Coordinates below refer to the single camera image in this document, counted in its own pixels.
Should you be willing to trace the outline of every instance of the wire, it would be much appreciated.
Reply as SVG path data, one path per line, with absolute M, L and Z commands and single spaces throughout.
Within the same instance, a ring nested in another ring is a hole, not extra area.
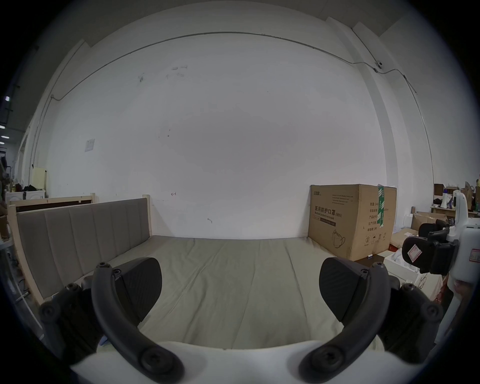
M 410 89 L 410 92 L 412 93 L 412 96 L 415 100 L 415 103 L 417 104 L 417 108 L 419 110 L 419 113 L 420 113 L 420 117 L 421 117 L 421 120 L 422 120 L 422 123 L 423 123 L 423 127 L 425 129 L 425 134 L 427 135 L 427 142 L 428 142 L 428 149 L 430 151 L 430 160 L 432 162 L 432 174 L 433 174 L 433 160 L 432 160 L 432 150 L 430 149 L 430 142 L 428 140 L 428 134 L 427 134 L 427 128 L 425 126 L 425 121 L 423 119 L 423 116 L 421 114 L 421 111 L 420 111 L 420 107 L 418 105 L 418 102 L 417 102 L 417 99 L 415 98 L 415 95 L 414 95 L 414 92 L 415 94 L 417 94 L 417 91 L 415 90 L 415 88 L 413 87 L 413 85 L 408 81 L 407 77 L 403 74 L 403 72 L 401 70 L 399 70 L 398 68 L 393 68 L 393 69 L 390 69 L 389 71 L 386 71 L 386 72 L 380 72 L 378 69 L 376 69 L 375 67 L 373 67 L 372 65 L 370 65 L 369 63 L 365 62 L 365 61 L 349 61 L 347 59 L 344 59 L 343 57 L 341 56 L 338 56 L 332 52 L 329 52 L 325 49 L 321 49 L 321 48 L 318 48 L 318 47 L 315 47 L 313 45 L 310 45 L 310 44 L 306 44 L 306 43 L 302 43 L 301 41 L 297 41 L 297 40 L 293 40 L 293 39 L 288 39 L 286 37 L 279 37 L 279 36 L 274 36 L 274 35 L 267 35 L 267 34 L 263 34 L 263 33 L 255 33 L 255 32 L 239 32 L 239 31 L 214 31 L 214 32 L 199 32 L 199 33 L 192 33 L 192 34 L 188 34 L 188 35 L 181 35 L 181 36 L 176 36 L 176 37 L 170 37 L 168 39 L 164 39 L 164 40 L 160 40 L 160 41 L 157 41 L 155 43 L 151 43 L 151 44 L 147 44 L 147 45 L 144 45 L 142 47 L 139 47 L 137 49 L 134 49 L 130 52 L 127 52 L 121 56 L 118 56 L 117 58 L 109 61 L 108 63 L 102 65 L 101 67 L 97 68 L 95 71 L 93 71 L 92 73 L 90 73 L 88 76 L 86 76 L 85 78 L 83 78 L 82 80 L 80 80 L 77 84 L 75 84 L 66 94 L 64 94 L 62 97 L 60 98 L 56 98 L 53 94 L 50 95 L 50 99 L 49 99 L 49 102 L 48 102 L 48 105 L 47 103 L 45 102 L 45 105 L 44 105 L 44 109 L 45 109 L 45 106 L 47 106 L 47 110 L 48 110 L 48 107 L 50 106 L 50 101 L 53 99 L 53 100 L 56 100 L 56 101 L 62 101 L 71 91 L 73 91 L 76 87 L 78 87 L 81 83 L 83 83 L 86 79 L 88 79 L 90 76 L 92 76 L 93 74 L 97 73 L 98 71 L 100 71 L 101 69 L 107 67 L 108 65 L 110 65 L 111 63 L 114 63 L 116 62 L 117 60 L 120 60 L 128 55 L 131 55 L 132 53 L 135 53 L 135 52 L 138 52 L 142 49 L 145 49 L 145 48 L 149 48 L 149 47 L 153 47 L 155 45 L 158 45 L 158 44 L 162 44 L 162 43 L 166 43 L 168 41 L 173 41 L 173 40 L 178 40 L 178 39 L 182 39 L 182 38 L 186 38 L 186 37 L 193 37 L 193 36 L 206 36 L 206 35 L 251 35 L 251 36 L 264 36 L 264 37 L 271 37 L 271 38 L 274 38 L 274 39 L 278 39 L 278 40 L 284 40 L 284 41 L 289 41 L 291 43 L 295 43 L 295 44 L 300 44 L 304 47 L 308 47 L 308 48 L 311 48 L 311 49 L 315 49 L 319 52 L 323 52 L 329 56 L 332 56 L 342 62 L 344 62 L 345 64 L 350 64 L 350 65 L 357 65 L 357 64 L 364 64 L 366 65 L 367 67 L 373 69 L 375 71 L 375 73 L 378 73 L 380 75 L 386 75 L 390 72 L 393 72 L 393 71 L 397 71 L 399 72 L 402 77 L 405 79 L 405 81 L 407 82 L 407 85 Z M 63 70 L 66 68 L 66 66 L 68 65 L 68 63 L 70 62 L 70 60 L 74 57 L 75 53 L 77 53 L 78 49 L 80 49 L 80 47 L 83 45 L 83 43 L 77 48 L 77 50 L 74 52 L 74 54 L 72 55 L 72 57 L 68 60 L 67 64 L 65 65 L 65 67 L 62 69 L 62 71 L 60 72 L 60 75 L 62 74 Z M 60 75 L 58 76 L 57 80 L 55 81 L 53 87 L 55 86 L 55 84 L 57 83 L 58 79 L 60 78 Z M 39 131 L 38 131 L 38 125 L 40 123 L 40 120 L 37 124 L 37 132 L 38 132 L 38 136 L 39 136 Z M 37 147 L 37 144 L 38 144 L 38 139 L 36 140 L 36 144 L 35 144 L 35 150 L 34 150 L 34 158 L 35 158 L 35 154 L 36 154 L 36 147 Z
M 71 88 L 66 94 L 64 94 L 62 97 L 60 98 L 56 98 L 54 97 L 53 95 L 51 95 L 51 98 L 56 100 L 56 101 L 62 101 L 65 96 L 67 96 L 71 91 L 73 91 L 76 87 L 78 87 L 81 83 L 83 83 L 86 79 L 88 79 L 90 76 L 92 76 L 93 74 L 97 73 L 99 70 L 105 68 L 106 66 L 110 65 L 111 63 L 114 63 L 116 62 L 117 60 L 120 60 L 122 58 L 124 58 L 125 56 L 128 56 L 128 55 L 131 55 L 132 53 L 135 53 L 135 52 L 138 52 L 142 49 L 145 49 L 145 48 L 149 48 L 149 47 L 152 47 L 152 46 L 155 46 L 155 45 L 158 45 L 158 44 L 162 44 L 162 43 L 166 43 L 167 41 L 172 41 L 172 40 L 177 40 L 177 39 L 182 39 L 182 38 L 185 38 L 185 37 L 193 37 L 193 36 L 205 36 L 205 35 L 251 35 L 251 36 L 264 36 L 264 37 L 271 37 L 271 38 L 274 38 L 274 39 L 279 39 L 279 40 L 284 40 L 284 41 L 289 41 L 291 43 L 296 43 L 296 44 L 300 44 L 300 45 L 303 45 L 304 47 L 308 47 L 308 48 L 312 48 L 312 49 L 315 49 L 319 52 L 323 52 L 323 53 L 326 53 L 327 55 L 329 56 L 332 56 L 340 61 L 343 61 L 344 63 L 346 64 L 350 64 L 350 65 L 355 65 L 355 64 L 365 64 L 367 65 L 368 67 L 372 68 L 376 73 L 379 73 L 380 75 L 384 75 L 384 74 L 387 74 L 391 71 L 398 71 L 402 74 L 402 76 L 404 77 L 405 80 L 407 80 L 406 76 L 398 69 L 392 69 L 392 70 L 389 70 L 387 72 L 380 72 L 378 71 L 375 67 L 371 66 L 369 63 L 366 63 L 364 61 L 356 61 L 356 62 L 351 62 L 351 61 L 348 61 L 346 59 L 344 59 L 343 57 L 340 57 L 332 52 L 328 52 L 327 50 L 324 50 L 324 49 L 321 49 L 321 48 L 318 48 L 318 47 L 315 47 L 313 45 L 310 45 L 310 44 L 306 44 L 306 43 L 302 43 L 301 41 L 297 41 L 297 40 L 292 40 L 292 39 L 288 39 L 286 37 L 279 37 L 279 36 L 273 36 L 273 35 L 267 35 L 267 34 L 263 34 L 263 33 L 255 33 L 255 32 L 238 32 L 238 31 L 215 31 L 215 32 L 199 32 L 199 33 L 192 33 L 192 34 L 188 34 L 188 35 L 181 35 L 181 36 L 176 36 L 176 37 L 171 37 L 171 38 L 168 38 L 168 39 L 165 39 L 165 40 L 160 40 L 160 41 L 157 41 L 155 43 L 151 43 L 151 44 L 147 44 L 147 45 L 144 45 L 142 47 L 139 47 L 137 49 L 134 49 L 130 52 L 127 52 L 121 56 L 118 56 L 116 59 L 113 59 L 111 61 L 109 61 L 108 63 L 102 65 L 101 67 L 97 68 L 95 71 L 93 71 L 91 74 L 89 74 L 88 76 L 86 76 L 85 78 L 83 78 L 82 80 L 80 80 L 77 84 L 75 84 L 73 86 L 73 88 Z
M 73 59 L 73 57 L 75 56 L 75 53 L 78 52 L 78 50 L 80 49 L 80 47 L 84 44 L 85 42 L 83 42 L 82 44 L 80 44 L 78 46 L 78 48 L 75 50 L 75 52 L 73 53 L 72 57 L 70 57 L 67 61 L 67 63 L 65 64 L 65 66 L 62 68 L 62 70 L 60 71 L 57 79 L 55 80 L 55 82 L 53 83 L 52 85 L 52 91 L 53 91 L 53 88 L 55 88 L 55 85 L 57 84 L 57 81 L 59 80 L 61 74 L 63 73 L 63 71 L 65 70 L 65 68 L 67 68 L 68 64 L 70 63 L 70 60 Z M 30 158 L 30 162 L 33 164 L 34 161 L 35 161 L 35 155 L 36 155 L 36 146 L 38 144 L 38 137 L 40 137 L 40 131 L 42 130 L 42 126 L 43 126 L 43 120 L 45 120 L 45 116 L 47 114 L 47 111 L 48 111 L 48 107 L 50 106 L 50 101 L 51 101 L 51 98 L 52 96 L 50 95 L 50 98 L 48 99 L 48 105 L 47 105 L 47 101 L 45 101 L 45 104 L 43 105 L 43 108 L 42 108 L 42 112 L 40 113 L 40 118 L 38 119 L 38 123 L 36 124 L 36 129 L 35 129 L 35 137 L 34 139 L 36 140 L 35 141 L 35 149 L 32 151 L 32 154 L 34 155 L 33 158 Z M 42 122 L 42 125 L 40 126 L 40 131 L 38 130 L 38 126 L 40 125 L 40 122 Z M 31 174 L 31 171 L 32 171 L 32 168 L 30 167 L 30 165 L 28 165 L 28 182 L 30 183 L 30 174 Z

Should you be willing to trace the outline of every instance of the sticker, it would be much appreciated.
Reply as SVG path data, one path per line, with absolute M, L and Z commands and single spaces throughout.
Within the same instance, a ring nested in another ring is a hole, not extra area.
M 418 257 L 421 255 L 421 250 L 419 247 L 417 247 L 416 244 L 413 245 L 412 248 L 410 248 L 410 251 L 407 252 L 410 260 L 412 261 L 412 263 L 415 262 L 415 260 L 418 259 Z
M 480 263 L 480 249 L 472 249 L 472 252 L 470 252 L 470 261 L 473 261 L 474 263 Z
M 382 185 L 378 184 L 378 216 L 377 224 L 380 224 L 380 228 L 384 226 L 384 208 L 385 208 L 385 189 Z

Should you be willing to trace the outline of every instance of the gray padded headboard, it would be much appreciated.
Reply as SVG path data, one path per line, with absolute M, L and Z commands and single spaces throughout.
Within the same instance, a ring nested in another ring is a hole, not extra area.
M 17 220 L 44 298 L 149 238 L 145 198 L 21 212 Z

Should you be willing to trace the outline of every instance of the white wall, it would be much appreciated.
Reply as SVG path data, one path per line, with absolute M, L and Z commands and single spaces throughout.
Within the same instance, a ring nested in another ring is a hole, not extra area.
M 412 174 L 414 172 L 410 143 L 400 106 L 388 79 L 372 69 L 376 68 L 372 55 L 359 37 L 351 28 L 332 18 L 327 19 L 327 22 L 336 31 L 354 61 L 370 65 L 369 67 L 358 64 L 358 69 L 367 86 L 380 123 L 383 145 L 378 150 L 384 152 L 387 185 L 397 188 L 395 225 L 401 227 L 405 214 L 410 213 L 412 206 Z M 430 183 L 428 181 L 426 183 L 431 191 L 433 187 L 431 176 Z
M 8 142 L 7 139 L 0 139 L 0 141 L 3 141 L 5 143 L 5 144 L 0 144 L 0 147 L 7 149 L 6 151 L 7 153 L 5 156 L 7 160 L 7 165 L 9 167 L 12 167 L 12 170 L 14 170 L 15 162 L 17 160 L 18 144 L 11 144 Z
M 313 17 L 256 3 L 195 4 L 85 49 L 53 94 L 130 50 L 218 30 L 296 39 L 351 60 Z M 196 36 L 137 51 L 52 101 L 41 126 L 35 163 L 48 170 L 50 196 L 149 193 L 155 234 L 305 235 L 310 184 L 387 181 L 380 126 L 358 69 L 263 36 Z M 93 151 L 84 152 L 92 138 Z
M 372 69 L 365 68 L 365 71 L 372 75 L 372 79 L 375 79 L 374 85 L 381 94 L 380 98 L 372 95 L 372 100 L 374 103 L 383 103 L 388 110 L 388 122 L 383 126 L 390 125 L 394 133 L 395 147 L 390 146 L 389 151 L 395 153 L 397 158 L 396 224 L 401 226 L 404 214 L 409 214 L 412 206 L 416 207 L 417 211 L 425 212 L 430 211 L 432 205 L 433 173 L 427 135 L 412 91 L 402 74 L 392 71 L 397 69 L 403 73 L 403 68 L 396 58 L 379 37 L 363 24 L 358 23 L 353 31 L 355 34 L 350 31 L 350 35 L 352 40 L 356 39 L 359 51 L 363 52 L 361 59 L 374 68 L 374 61 L 381 61 L 382 68 L 379 71 L 388 72 L 385 75 L 374 75 Z M 372 84 L 369 79 L 366 79 L 365 83 L 367 86 Z
M 479 107 L 454 55 L 416 12 L 398 20 L 381 41 L 418 92 L 436 183 L 463 187 L 480 173 Z

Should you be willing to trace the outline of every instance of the gray bed sheet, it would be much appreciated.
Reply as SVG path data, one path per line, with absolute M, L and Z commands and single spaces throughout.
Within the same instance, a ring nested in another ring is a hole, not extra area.
M 318 278 L 332 255 L 309 238 L 215 240 L 152 236 L 116 257 L 117 266 L 155 257 L 162 292 L 139 325 L 154 342 L 267 348 L 328 341 L 343 326 Z M 376 338 L 370 348 L 383 349 Z

